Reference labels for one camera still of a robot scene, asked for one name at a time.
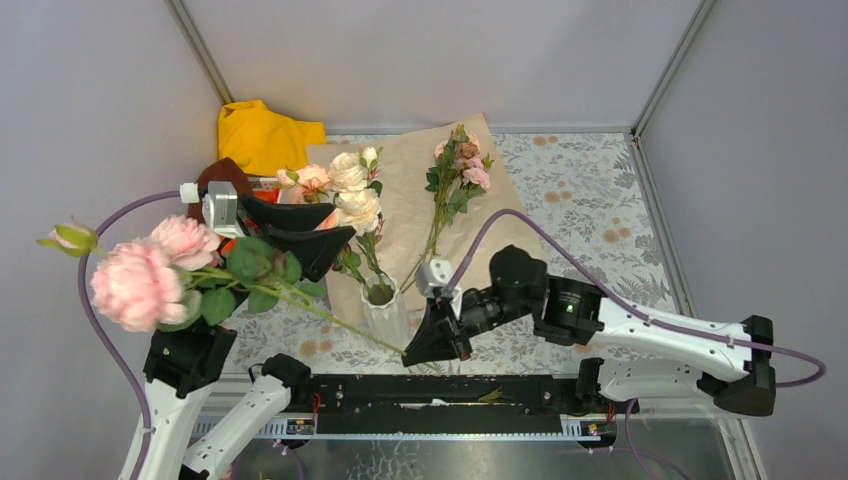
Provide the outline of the peach rose stem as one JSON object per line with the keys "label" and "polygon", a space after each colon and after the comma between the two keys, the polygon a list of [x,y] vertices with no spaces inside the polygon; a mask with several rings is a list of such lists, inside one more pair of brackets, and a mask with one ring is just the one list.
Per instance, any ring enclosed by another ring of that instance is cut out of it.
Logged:
{"label": "peach rose stem", "polygon": [[299,170],[277,171],[281,184],[279,204],[322,203],[329,200],[334,212],[316,230],[350,226],[357,236],[372,233],[379,224],[380,205],[376,193],[367,188],[369,171],[333,164],[329,170],[310,164]]}

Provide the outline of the cream white rose stem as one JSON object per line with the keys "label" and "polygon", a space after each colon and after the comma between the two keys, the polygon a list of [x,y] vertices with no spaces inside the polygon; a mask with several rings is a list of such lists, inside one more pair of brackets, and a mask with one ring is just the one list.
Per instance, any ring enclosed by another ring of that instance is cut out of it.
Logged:
{"label": "cream white rose stem", "polygon": [[338,225],[355,231],[353,242],[343,248],[333,269],[356,280],[364,288],[366,301],[376,306],[389,303],[395,294],[376,252],[384,224],[383,184],[378,179],[381,152],[374,146],[343,152],[332,160],[328,172]]}

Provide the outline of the large pink peony stem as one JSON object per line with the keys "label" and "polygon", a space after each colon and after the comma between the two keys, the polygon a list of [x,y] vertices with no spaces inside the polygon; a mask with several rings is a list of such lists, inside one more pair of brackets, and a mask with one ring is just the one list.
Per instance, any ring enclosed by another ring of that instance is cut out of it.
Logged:
{"label": "large pink peony stem", "polygon": [[302,277],[290,252],[252,237],[235,240],[223,257],[220,235],[185,215],[170,216],[146,237],[99,245],[96,231],[76,221],[54,226],[38,245],[72,258],[100,260],[82,282],[84,303],[130,332],[178,332],[196,324],[214,327],[230,318],[241,302],[252,313],[279,303],[302,309],[384,349],[399,353],[371,333],[316,307],[323,289]]}

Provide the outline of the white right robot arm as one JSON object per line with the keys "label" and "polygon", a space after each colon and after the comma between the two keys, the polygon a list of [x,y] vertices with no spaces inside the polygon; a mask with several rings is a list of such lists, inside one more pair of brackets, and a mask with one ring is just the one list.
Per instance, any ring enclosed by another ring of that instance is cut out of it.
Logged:
{"label": "white right robot arm", "polygon": [[448,285],[454,270],[443,259],[420,266],[424,318],[405,347],[406,367],[471,357],[473,337],[531,317],[533,333],[565,346],[604,344],[648,354],[645,360],[587,358],[573,386],[575,402],[597,412],[608,403],[643,398],[708,398],[731,414],[773,413],[776,374],[770,354],[751,342],[773,340],[772,322],[751,316],[711,323],[624,301],[589,283],[553,276],[544,261],[509,245],[489,262],[491,284],[462,290]]}

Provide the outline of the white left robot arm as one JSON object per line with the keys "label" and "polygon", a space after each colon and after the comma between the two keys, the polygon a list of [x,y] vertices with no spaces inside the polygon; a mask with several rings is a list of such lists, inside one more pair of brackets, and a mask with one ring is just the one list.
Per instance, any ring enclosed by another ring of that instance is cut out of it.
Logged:
{"label": "white left robot arm", "polygon": [[[329,203],[269,203],[252,194],[239,195],[227,182],[195,188],[181,200],[199,205],[203,220],[218,234],[263,240],[292,254],[307,280],[321,279],[354,233],[350,227],[320,228],[333,213]],[[190,443],[236,336],[205,319],[153,335],[143,368],[145,381],[134,385],[142,415],[121,478],[216,479],[277,413],[314,402],[310,369],[277,354],[262,363],[258,379],[224,418]]]}

